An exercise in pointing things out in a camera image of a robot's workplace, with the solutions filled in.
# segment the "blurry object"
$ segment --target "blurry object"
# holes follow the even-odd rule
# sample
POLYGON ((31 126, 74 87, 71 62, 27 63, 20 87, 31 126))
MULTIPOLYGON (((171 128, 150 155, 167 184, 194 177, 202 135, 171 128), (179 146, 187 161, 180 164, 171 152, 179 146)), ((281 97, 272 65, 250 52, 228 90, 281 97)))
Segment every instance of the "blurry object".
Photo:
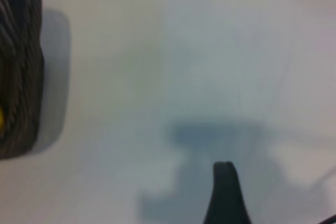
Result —
MULTIPOLYGON (((238 173, 231 162, 214 164, 214 189, 204 224, 252 224, 248 216, 238 173)), ((319 224, 336 223, 336 215, 319 224)))
POLYGON ((42 0, 0 0, 0 158, 31 150, 39 127, 44 79, 42 0))

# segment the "yellow spot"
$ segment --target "yellow spot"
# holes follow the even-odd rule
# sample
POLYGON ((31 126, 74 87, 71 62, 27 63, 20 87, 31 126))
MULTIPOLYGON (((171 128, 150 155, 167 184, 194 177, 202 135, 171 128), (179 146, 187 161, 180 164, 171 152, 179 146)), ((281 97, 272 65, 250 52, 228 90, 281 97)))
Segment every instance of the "yellow spot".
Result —
POLYGON ((5 114, 2 108, 0 107, 0 131, 5 127, 5 114))

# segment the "black woven fabric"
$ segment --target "black woven fabric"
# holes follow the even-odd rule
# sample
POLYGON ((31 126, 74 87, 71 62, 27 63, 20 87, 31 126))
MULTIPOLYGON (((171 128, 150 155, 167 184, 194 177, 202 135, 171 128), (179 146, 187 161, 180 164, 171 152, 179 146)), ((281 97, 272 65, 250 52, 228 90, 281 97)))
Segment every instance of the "black woven fabric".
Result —
POLYGON ((0 0, 0 158, 28 152, 39 127, 44 60, 41 0, 0 0))

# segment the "white surface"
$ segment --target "white surface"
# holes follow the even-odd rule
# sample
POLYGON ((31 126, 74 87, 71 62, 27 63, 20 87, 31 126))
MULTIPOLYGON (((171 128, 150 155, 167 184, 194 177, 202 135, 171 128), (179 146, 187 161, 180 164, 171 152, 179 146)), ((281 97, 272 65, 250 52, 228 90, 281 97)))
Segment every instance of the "white surface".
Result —
POLYGON ((57 141, 0 163, 2 222, 202 223, 228 159, 254 223, 336 212, 336 0, 44 6, 57 141))

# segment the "black object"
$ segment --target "black object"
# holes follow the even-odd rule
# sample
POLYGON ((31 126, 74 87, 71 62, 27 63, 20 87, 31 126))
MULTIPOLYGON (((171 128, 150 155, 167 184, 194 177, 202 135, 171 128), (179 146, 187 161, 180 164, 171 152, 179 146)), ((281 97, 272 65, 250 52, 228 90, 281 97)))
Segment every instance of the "black object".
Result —
POLYGON ((0 0, 0 159, 27 153, 37 138, 44 79, 42 0, 0 0))
MULTIPOLYGON (((336 223, 336 215, 319 224, 336 223)), ((237 170, 231 162, 214 164, 214 189, 204 224, 251 224, 237 170)))

